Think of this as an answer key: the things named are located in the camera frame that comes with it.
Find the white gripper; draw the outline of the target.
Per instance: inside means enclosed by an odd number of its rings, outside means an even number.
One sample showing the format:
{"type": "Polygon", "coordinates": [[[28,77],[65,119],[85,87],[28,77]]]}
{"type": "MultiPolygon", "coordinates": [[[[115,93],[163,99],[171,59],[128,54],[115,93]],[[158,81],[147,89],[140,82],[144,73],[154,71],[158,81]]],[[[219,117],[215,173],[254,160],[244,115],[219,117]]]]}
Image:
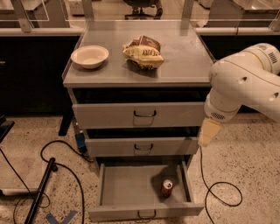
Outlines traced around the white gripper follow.
{"type": "Polygon", "coordinates": [[[240,107],[241,104],[223,96],[212,88],[204,104],[205,113],[209,118],[205,118],[200,127],[199,146],[207,147],[219,133],[221,129],[220,123],[230,121],[237,114],[240,107]]]}

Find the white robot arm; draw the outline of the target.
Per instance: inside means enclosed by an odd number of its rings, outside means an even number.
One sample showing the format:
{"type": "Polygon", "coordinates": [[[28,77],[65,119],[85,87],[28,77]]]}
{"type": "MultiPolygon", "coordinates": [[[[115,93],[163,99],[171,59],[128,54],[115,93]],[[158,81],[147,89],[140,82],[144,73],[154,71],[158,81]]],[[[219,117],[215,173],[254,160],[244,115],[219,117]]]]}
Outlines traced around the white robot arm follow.
{"type": "Polygon", "coordinates": [[[209,71],[211,90],[199,145],[206,147],[242,105],[280,121],[280,52],[267,43],[252,45],[216,61],[209,71]]]}

